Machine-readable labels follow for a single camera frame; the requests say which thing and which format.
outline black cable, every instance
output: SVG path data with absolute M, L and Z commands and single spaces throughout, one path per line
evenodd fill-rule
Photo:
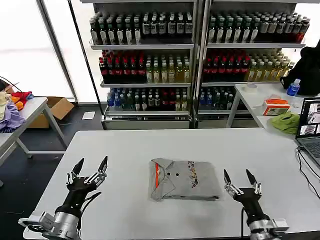
M 300 156 L 303 158 L 303 160 L 308 165 L 308 167 L 311 169 L 311 171 L 320 179 L 320 175 L 315 172 L 315 170 L 309 165 L 309 163 L 307 162 L 307 160 L 305 159 L 305 157 L 301 153 L 305 148 L 298 146 L 297 149 L 298 149 L 298 154 L 300 154 Z
M 12 82 L 10 82 L 8 79 L 4 78 L 3 76 L 0 76 L 0 78 L 6 80 L 7 82 L 9 82 L 12 86 L 14 86 L 16 89 L 18 89 L 20 92 L 22 92 L 16 85 L 14 85 Z
M 301 158 L 300 158 L 300 155 L 302 156 L 301 152 L 300 152 L 300 147 L 298 146 L 297 147 L 297 155 L 298 155 L 298 158 L 299 158 L 299 164 L 300 164 L 300 168 L 299 168 L 299 171 L 300 173 L 303 174 L 303 176 L 305 177 L 306 181 L 308 182 L 308 185 L 310 185 L 313 190 L 314 190 L 314 193 L 316 194 L 316 196 L 320 199 L 320 196 L 316 190 L 316 188 L 312 185 L 312 183 L 309 181 L 309 178 L 307 177 L 307 175 L 304 173 L 304 171 L 302 171 L 302 163 L 301 163 Z
M 241 209 L 241 238 L 244 238 L 244 212 L 245 212 L 245 208 L 243 207 Z
M 102 192 L 99 191 L 99 192 L 93 194 L 92 196 L 87 197 L 87 198 L 84 200 L 84 202 L 86 202 L 86 201 L 88 201 L 88 200 L 89 200 L 89 201 L 87 202 L 87 204 L 83 207 L 83 209 L 82 209 L 82 211 L 81 211 L 81 216 L 79 217 L 79 221 L 78 221 L 78 224 L 77 224 L 77 226 L 76 226 L 76 228 L 78 229 L 78 231 L 80 231 L 80 229 L 81 229 L 81 218 L 82 218 L 82 215 L 84 214 L 84 211 L 86 210 L 86 208 L 88 207 L 88 205 L 89 205 L 93 200 L 95 200 L 101 193 L 102 193 Z

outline table leg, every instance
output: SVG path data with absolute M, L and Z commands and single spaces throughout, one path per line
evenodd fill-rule
M 237 109 L 238 109 L 239 102 L 240 102 L 240 94 L 236 92 L 228 120 L 226 121 L 226 125 L 225 125 L 226 128 L 231 128 Z
M 44 107 L 43 114 L 45 115 L 46 119 L 49 121 L 49 124 L 52 127 L 52 129 L 56 131 L 58 138 L 59 138 L 59 141 L 61 142 L 64 149 L 67 149 L 68 144 L 65 140 L 65 136 L 62 133 L 58 123 L 55 120 L 55 117 L 52 115 L 52 113 L 47 105 L 45 105 L 45 107 Z
M 32 158 L 32 154 L 30 154 L 29 149 L 26 147 L 26 145 L 24 145 L 24 143 L 20 140 L 20 138 L 17 138 L 15 142 L 20 146 L 20 148 L 22 148 L 22 150 L 27 155 L 28 159 Z

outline orange box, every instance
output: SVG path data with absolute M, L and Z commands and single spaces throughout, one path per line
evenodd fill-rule
M 277 116 L 285 113 L 290 108 L 287 100 L 284 99 L 265 99 L 262 104 L 262 114 L 264 116 Z

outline pile of clothes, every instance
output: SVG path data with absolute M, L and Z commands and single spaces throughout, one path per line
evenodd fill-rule
M 8 94 L 0 91 L 0 133 L 12 133 L 26 121 L 20 116 L 27 100 L 33 98 L 31 92 Z

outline cardboard box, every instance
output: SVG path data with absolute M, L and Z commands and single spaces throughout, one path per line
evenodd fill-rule
M 50 108 L 52 115 L 62 120 L 75 106 L 69 102 L 65 97 L 47 96 L 46 103 Z M 49 122 L 46 116 L 41 113 L 28 127 L 29 129 L 48 129 Z

